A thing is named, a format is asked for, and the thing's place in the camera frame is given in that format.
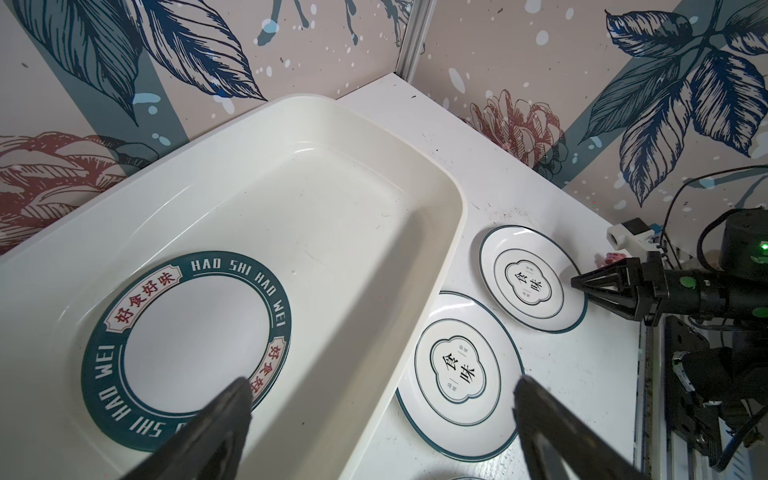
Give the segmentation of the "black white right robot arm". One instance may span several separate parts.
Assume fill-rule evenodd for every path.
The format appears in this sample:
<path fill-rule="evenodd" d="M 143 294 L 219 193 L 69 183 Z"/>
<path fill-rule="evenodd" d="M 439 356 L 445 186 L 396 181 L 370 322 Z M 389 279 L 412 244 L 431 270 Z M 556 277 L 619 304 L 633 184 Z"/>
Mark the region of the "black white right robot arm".
<path fill-rule="evenodd" d="M 718 264 L 667 269 L 658 251 L 578 275 L 571 285 L 594 304 L 648 327 L 664 327 L 665 420 L 716 472 L 759 440 L 767 410 L 767 212 L 731 209 Z"/>

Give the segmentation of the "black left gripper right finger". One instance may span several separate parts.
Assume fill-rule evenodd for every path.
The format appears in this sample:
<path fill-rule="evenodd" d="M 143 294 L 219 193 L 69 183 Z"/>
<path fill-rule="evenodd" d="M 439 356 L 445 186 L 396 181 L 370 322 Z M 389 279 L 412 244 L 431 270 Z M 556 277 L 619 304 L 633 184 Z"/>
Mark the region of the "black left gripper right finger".
<path fill-rule="evenodd" d="M 514 389 L 513 414 L 529 477 L 641 479 L 642 473 L 597 436 L 534 378 Z"/>

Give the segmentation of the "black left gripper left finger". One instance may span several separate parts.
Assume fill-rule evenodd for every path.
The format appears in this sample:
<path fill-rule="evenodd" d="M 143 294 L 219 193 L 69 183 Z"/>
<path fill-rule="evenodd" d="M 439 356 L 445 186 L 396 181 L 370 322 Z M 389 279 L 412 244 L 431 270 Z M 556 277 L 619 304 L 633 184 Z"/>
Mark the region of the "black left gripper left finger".
<path fill-rule="evenodd" d="M 126 479 L 233 479 L 251 421 L 252 391 L 239 377 Z"/>

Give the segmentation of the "green band plate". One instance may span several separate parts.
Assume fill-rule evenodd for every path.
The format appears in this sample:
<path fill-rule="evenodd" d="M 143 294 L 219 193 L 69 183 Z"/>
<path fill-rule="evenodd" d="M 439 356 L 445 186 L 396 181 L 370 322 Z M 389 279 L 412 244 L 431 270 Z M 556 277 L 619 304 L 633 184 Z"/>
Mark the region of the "green band plate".
<path fill-rule="evenodd" d="M 251 410 L 287 360 L 288 292 L 260 261 L 198 251 L 142 272 L 109 304 L 83 351 L 81 391 L 112 441 L 154 452 L 243 377 Z"/>

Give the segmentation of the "white green-rim plate front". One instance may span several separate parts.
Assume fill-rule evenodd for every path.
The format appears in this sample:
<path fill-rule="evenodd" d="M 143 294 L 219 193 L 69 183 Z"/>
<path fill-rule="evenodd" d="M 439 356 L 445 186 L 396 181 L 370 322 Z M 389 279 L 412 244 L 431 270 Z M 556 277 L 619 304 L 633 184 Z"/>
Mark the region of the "white green-rim plate front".
<path fill-rule="evenodd" d="M 559 244 L 537 230 L 521 225 L 491 230 L 480 245 L 479 268 L 501 309 L 531 329 L 562 334 L 586 316 L 586 295 L 571 286 L 579 268 Z"/>

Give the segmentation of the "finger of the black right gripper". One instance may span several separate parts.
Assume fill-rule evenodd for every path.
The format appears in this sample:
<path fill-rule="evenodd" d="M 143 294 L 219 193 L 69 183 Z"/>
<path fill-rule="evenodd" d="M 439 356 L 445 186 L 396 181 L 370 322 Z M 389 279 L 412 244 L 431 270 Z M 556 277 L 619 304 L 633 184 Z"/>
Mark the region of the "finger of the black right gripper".
<path fill-rule="evenodd" d="M 629 291 L 616 291 L 604 288 L 585 287 L 583 292 L 593 304 L 626 320 L 640 321 L 638 314 L 638 298 L 636 293 Z"/>
<path fill-rule="evenodd" d="M 577 275 L 571 279 L 571 286 L 579 291 L 630 291 L 641 282 L 642 262 L 629 257 Z"/>

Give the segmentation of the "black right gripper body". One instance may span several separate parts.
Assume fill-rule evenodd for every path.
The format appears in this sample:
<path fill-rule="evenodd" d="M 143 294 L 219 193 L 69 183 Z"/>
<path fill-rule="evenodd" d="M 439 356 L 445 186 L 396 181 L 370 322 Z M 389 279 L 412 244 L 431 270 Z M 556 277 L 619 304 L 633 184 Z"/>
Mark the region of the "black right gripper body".
<path fill-rule="evenodd" d="M 767 285 L 724 273 L 668 270 L 653 252 L 639 266 L 635 316 L 655 326 L 667 314 L 700 322 L 713 318 L 765 322 Z"/>

